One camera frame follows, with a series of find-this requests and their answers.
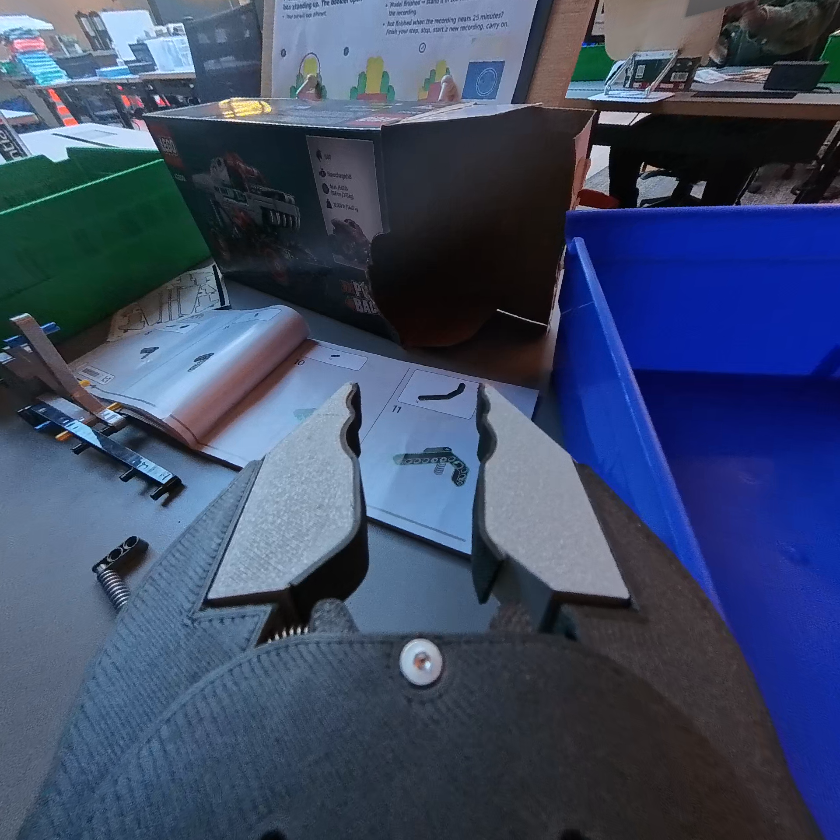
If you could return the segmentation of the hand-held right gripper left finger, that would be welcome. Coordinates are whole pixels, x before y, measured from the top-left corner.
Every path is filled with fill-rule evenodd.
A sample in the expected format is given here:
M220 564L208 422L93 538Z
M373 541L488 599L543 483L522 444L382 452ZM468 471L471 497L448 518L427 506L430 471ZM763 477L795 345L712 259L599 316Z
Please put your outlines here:
M267 632L289 632L359 588L369 569L360 429L360 387L345 383L261 459L206 606L268 605Z

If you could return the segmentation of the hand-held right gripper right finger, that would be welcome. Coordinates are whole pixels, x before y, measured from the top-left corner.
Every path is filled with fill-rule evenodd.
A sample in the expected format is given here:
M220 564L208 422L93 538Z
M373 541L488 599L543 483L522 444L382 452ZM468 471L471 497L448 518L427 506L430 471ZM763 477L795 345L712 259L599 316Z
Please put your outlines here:
M479 603L521 607L546 632L565 604L630 607L574 459L493 386L478 388L476 426L470 567Z

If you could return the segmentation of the lego beam assembly with pins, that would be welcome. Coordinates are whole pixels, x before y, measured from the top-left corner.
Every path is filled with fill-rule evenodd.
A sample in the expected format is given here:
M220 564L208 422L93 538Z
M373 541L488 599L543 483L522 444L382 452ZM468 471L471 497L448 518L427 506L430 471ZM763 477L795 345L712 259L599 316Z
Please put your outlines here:
M126 427L128 418L119 403L105 403L74 375L49 338L58 326L54 322L41 325L27 313L10 322L17 332L2 344L7 381L38 382L46 389L20 410L21 417L37 431L58 430L59 439L72 439L74 454L94 449L116 461L123 468L121 481L145 480L153 487L150 497L155 501L178 495L183 489L179 476L113 438Z

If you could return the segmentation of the small lego beam with spring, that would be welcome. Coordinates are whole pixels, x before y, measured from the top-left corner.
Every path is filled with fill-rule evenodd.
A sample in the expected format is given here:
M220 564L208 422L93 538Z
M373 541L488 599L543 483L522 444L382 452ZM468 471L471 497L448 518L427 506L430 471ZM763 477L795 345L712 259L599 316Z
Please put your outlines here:
M130 589L123 578L122 568L125 564L135 564L142 560L148 548L149 544L145 540L132 535L91 567L103 593L116 612L121 611L130 598Z

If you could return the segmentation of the dark lego set box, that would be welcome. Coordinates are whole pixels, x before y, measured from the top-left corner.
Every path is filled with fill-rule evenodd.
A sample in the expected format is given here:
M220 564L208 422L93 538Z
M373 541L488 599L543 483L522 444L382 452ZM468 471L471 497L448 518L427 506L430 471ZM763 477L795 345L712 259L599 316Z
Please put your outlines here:
M232 98L150 134L226 278L401 345L546 326L593 112Z

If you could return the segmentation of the open instruction booklet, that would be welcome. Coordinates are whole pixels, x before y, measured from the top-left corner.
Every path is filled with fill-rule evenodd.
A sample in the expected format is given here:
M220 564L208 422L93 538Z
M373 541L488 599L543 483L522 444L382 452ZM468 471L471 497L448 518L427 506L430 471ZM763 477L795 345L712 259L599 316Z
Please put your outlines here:
M369 517L471 551L475 377L312 340L302 315L281 305L158 325L104 343L70 368L105 403L236 467L267 455L355 383Z

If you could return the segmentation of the blue plastic bin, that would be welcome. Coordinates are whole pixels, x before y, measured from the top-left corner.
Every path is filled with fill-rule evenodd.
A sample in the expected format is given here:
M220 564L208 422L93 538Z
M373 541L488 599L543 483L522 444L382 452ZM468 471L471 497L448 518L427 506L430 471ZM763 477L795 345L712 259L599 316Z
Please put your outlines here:
M837 205L575 211L563 444L726 619L839 835Z

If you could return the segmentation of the sticker sheet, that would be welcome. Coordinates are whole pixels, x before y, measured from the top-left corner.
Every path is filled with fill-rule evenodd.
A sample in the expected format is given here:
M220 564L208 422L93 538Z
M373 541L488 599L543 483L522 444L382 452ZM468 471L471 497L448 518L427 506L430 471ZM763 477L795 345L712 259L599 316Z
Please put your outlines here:
M188 270L112 315L107 342L156 327L168 327L203 312L229 307L221 271L211 261Z

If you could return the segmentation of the green plastic bin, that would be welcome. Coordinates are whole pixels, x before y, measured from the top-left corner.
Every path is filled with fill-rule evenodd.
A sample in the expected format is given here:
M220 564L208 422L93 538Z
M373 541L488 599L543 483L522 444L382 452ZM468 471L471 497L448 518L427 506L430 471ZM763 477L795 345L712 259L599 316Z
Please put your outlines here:
M68 338L210 257L157 152L5 163L1 211L2 335L29 313Z

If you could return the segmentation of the white bin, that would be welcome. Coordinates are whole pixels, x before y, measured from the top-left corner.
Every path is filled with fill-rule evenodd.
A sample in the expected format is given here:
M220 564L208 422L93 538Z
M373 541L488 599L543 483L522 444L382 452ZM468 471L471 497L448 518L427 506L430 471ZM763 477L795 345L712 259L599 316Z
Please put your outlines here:
M95 123L42 129L23 133L20 137L32 155L45 156L53 162L67 160L71 148L158 152L148 131Z

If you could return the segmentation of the wooden table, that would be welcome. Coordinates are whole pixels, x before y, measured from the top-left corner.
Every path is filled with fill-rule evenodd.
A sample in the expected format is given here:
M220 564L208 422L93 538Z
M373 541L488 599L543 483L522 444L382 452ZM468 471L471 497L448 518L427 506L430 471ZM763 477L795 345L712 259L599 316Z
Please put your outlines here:
M574 81L561 105L599 112L641 112L671 116L739 119L839 120L839 85L824 82L820 90L798 92L792 98L764 96L759 82L732 80L694 82L686 91L604 93L598 81Z

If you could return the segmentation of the clear acrylic stand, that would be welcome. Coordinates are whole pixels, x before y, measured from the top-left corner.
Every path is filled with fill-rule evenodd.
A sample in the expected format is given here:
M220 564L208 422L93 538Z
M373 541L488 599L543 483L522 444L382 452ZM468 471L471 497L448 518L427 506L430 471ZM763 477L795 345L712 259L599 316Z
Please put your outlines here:
M651 98L674 69L679 51L636 51L614 62L607 75L603 95L608 98Z

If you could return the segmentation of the black crate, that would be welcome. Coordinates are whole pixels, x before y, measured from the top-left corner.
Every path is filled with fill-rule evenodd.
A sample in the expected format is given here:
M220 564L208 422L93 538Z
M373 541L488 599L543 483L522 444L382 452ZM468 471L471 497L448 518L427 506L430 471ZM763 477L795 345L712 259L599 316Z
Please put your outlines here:
M200 102L255 98L260 94L261 5L248 2L184 21Z

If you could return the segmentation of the instruction poster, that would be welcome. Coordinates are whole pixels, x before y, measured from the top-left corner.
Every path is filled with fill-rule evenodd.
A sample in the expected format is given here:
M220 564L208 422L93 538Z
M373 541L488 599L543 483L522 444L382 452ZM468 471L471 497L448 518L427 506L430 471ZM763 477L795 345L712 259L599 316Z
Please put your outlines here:
M551 2L265 2L261 93L293 98L309 75L332 100L525 102Z

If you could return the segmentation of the black flat device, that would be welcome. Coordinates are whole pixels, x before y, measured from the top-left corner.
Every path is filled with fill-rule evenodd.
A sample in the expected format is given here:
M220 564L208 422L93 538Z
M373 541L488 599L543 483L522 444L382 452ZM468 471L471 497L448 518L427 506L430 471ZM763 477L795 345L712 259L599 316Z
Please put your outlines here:
M829 66L824 60L780 60L763 83L764 91L810 92L817 89Z

